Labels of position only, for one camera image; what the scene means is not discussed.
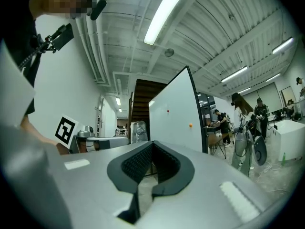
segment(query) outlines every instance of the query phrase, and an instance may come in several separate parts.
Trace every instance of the fluorescent light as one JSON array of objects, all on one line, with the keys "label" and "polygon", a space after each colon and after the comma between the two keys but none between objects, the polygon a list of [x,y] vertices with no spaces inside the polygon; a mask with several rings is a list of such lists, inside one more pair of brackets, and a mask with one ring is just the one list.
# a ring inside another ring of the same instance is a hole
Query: fluorescent light
[{"label": "fluorescent light", "polygon": [[226,82],[227,80],[230,80],[231,78],[237,76],[238,74],[240,74],[241,72],[244,72],[247,69],[248,69],[248,66],[245,66],[245,67],[241,68],[240,70],[236,71],[235,73],[229,75],[228,77],[222,79],[221,82]]},{"label": "fluorescent light", "polygon": [[115,100],[116,100],[116,103],[118,104],[118,106],[121,106],[121,100],[120,100],[120,98],[117,97],[117,98],[115,98]]},{"label": "fluorescent light", "polygon": [[247,88],[247,89],[244,89],[244,90],[242,90],[241,92],[239,92],[239,94],[241,94],[241,93],[243,93],[243,92],[245,92],[245,91],[248,91],[248,90],[250,90],[251,89],[251,87],[249,87],[249,88]]},{"label": "fluorescent light", "polygon": [[273,80],[274,78],[278,77],[281,73],[275,75],[274,77],[271,77],[270,79],[268,79],[266,82],[270,81],[270,80]]},{"label": "fluorescent light", "polygon": [[178,2],[179,0],[162,0],[148,28],[144,38],[144,43],[149,45],[153,45],[155,43],[164,23]]},{"label": "fluorescent light", "polygon": [[292,37],[290,37],[288,40],[286,40],[285,42],[283,42],[281,45],[277,46],[276,48],[274,48],[272,50],[272,53],[276,53],[277,51],[281,50],[283,47],[287,46],[288,44],[290,44],[294,39]]}]

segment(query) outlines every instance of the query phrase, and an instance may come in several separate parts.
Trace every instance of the whiteboard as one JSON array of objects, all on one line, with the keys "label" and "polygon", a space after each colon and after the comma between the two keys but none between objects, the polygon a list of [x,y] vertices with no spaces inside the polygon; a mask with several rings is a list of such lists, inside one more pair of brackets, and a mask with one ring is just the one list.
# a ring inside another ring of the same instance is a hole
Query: whiteboard
[{"label": "whiteboard", "polygon": [[[281,99],[274,83],[271,83],[257,91],[263,103],[269,107],[269,113],[282,109]],[[244,95],[243,97],[253,109],[257,106],[256,100],[258,99],[258,95],[256,91]]]},{"label": "whiteboard", "polygon": [[207,152],[199,100],[188,66],[149,102],[149,119],[152,141]]}]

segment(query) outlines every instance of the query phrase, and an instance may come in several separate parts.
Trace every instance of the doorway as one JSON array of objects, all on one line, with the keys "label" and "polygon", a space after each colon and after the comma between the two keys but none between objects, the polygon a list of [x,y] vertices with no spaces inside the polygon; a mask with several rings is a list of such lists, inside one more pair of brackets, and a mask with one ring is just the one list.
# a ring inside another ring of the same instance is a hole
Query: doorway
[{"label": "doorway", "polygon": [[294,95],[294,92],[292,91],[291,86],[281,90],[280,92],[281,92],[281,97],[282,97],[285,107],[287,107],[289,100],[292,100],[293,103],[295,102],[295,95]]}]

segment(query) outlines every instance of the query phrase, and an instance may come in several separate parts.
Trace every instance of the desk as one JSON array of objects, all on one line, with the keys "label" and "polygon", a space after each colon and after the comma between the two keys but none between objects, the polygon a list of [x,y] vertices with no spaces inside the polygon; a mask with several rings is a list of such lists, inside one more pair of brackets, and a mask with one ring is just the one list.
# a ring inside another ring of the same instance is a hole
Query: desk
[{"label": "desk", "polygon": [[217,150],[217,147],[219,146],[220,150],[222,151],[224,158],[227,159],[226,153],[225,153],[225,147],[224,147],[224,152],[223,149],[220,146],[220,141],[222,141],[225,137],[227,137],[229,134],[225,133],[222,134],[221,136],[216,136],[216,134],[209,134],[208,136],[208,145],[211,150],[211,155],[215,154],[215,151]]},{"label": "desk", "polygon": [[214,133],[220,130],[220,126],[205,127],[205,128],[207,132],[214,132]]}]

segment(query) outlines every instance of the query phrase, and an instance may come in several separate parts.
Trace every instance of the wooden stairs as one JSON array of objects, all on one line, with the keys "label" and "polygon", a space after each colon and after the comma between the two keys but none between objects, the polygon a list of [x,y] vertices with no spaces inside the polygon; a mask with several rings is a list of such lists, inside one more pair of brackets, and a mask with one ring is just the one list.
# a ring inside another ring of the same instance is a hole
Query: wooden stairs
[{"label": "wooden stairs", "polygon": [[149,135],[149,108],[148,103],[160,92],[167,84],[159,82],[151,82],[138,79],[136,82],[135,90],[130,98],[129,108],[129,126],[131,122],[144,121]]}]

